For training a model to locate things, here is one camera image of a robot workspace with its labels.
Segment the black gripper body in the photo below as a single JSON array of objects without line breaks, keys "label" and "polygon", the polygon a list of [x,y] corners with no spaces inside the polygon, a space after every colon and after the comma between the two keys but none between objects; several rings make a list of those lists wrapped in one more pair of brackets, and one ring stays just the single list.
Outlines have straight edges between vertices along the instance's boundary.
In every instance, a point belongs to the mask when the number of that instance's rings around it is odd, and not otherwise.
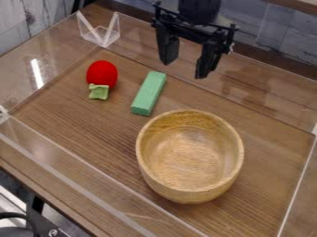
[{"label": "black gripper body", "polygon": [[214,37],[230,52],[238,25],[219,13],[222,0],[156,0],[152,4],[155,17],[152,25],[160,22],[176,31],[176,34],[192,42],[202,43]]}]

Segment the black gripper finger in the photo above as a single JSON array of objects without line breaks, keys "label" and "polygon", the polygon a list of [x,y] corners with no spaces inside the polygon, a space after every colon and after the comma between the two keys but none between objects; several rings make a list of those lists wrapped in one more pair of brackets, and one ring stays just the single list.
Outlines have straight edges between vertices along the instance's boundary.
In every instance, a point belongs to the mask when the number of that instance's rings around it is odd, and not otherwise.
[{"label": "black gripper finger", "polygon": [[177,58],[179,39],[169,29],[156,26],[157,56],[164,65],[171,64]]},{"label": "black gripper finger", "polygon": [[195,78],[204,79],[207,75],[216,69],[222,56],[222,46],[216,43],[206,43],[202,45],[202,55],[196,59]]}]

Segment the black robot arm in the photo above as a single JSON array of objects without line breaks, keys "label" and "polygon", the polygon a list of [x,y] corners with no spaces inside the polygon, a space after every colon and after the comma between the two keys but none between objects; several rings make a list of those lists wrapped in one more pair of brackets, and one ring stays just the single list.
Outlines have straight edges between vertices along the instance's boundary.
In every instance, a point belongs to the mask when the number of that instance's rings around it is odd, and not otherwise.
[{"label": "black robot arm", "polygon": [[222,54],[232,51],[238,25],[219,15],[220,4],[222,0],[177,0],[173,6],[156,0],[152,4],[151,26],[156,32],[160,62],[169,65],[177,59],[180,38],[202,45],[195,79],[204,79],[216,69]]}]

